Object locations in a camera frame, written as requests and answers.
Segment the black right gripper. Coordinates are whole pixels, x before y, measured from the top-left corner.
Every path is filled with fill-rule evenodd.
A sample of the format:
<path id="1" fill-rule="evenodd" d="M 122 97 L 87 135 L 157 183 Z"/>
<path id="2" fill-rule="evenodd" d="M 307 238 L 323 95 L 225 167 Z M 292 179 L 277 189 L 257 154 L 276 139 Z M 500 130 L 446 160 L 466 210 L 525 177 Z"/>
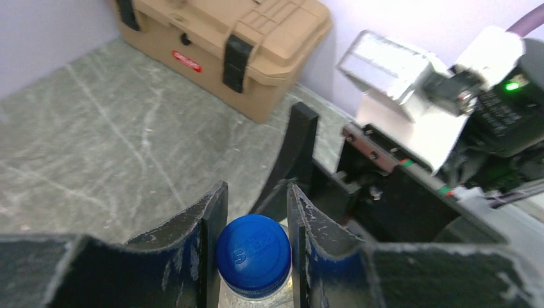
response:
<path id="1" fill-rule="evenodd" d="M 320 165 L 313 171 L 318 120 L 302 102 L 291 107 L 282 146 L 250 214 L 286 215 L 287 187 L 297 184 L 304 191 L 310 187 L 310 200 L 334 221 L 354 220 L 380 242 L 505 242 L 426 163 L 370 124 L 343 127 L 335 173 Z"/>

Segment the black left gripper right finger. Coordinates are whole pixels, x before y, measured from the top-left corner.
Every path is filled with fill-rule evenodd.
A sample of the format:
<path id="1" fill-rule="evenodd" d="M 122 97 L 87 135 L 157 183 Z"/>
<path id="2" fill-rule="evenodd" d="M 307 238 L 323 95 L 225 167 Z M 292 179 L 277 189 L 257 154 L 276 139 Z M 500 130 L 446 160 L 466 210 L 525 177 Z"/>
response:
<path id="1" fill-rule="evenodd" d="M 514 205 L 464 200 L 490 243 L 379 243 L 287 187 L 295 307 L 542 307 L 543 224 Z"/>

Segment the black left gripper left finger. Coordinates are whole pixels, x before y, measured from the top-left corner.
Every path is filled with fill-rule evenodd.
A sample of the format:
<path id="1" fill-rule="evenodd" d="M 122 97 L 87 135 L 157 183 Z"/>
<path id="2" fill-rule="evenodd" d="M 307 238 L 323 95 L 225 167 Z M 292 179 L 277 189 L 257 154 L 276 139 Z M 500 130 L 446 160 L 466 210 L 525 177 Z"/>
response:
<path id="1" fill-rule="evenodd" d="M 228 186 L 123 244 L 86 234 L 3 234 L 2 307 L 216 307 L 215 246 Z"/>

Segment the pepsi label bottle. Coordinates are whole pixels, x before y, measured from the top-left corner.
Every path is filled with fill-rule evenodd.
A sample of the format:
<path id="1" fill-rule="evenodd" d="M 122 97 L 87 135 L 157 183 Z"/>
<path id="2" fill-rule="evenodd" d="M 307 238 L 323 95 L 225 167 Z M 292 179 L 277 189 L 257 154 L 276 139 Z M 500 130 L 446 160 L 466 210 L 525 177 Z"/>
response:
<path id="1" fill-rule="evenodd" d="M 285 225 L 260 214 L 233 220 L 216 245 L 218 306 L 292 307 L 291 259 Z"/>

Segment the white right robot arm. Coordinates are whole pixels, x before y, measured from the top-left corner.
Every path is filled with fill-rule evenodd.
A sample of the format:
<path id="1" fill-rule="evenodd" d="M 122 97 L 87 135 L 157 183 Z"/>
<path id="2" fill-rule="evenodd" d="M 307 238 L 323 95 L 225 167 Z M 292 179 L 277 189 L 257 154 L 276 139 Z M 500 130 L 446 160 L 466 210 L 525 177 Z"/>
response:
<path id="1" fill-rule="evenodd" d="M 525 39 L 525 54 L 506 78 L 477 97 L 458 143 L 437 174 L 376 126 L 349 123 L 335 173 L 312 152 L 318 115 L 292 107 L 273 171 L 251 208 L 281 221 L 285 188 L 300 184 L 317 208 L 338 223 L 353 218 L 387 243 L 492 243 L 484 222 L 522 189 L 543 187 L 543 42 Z"/>

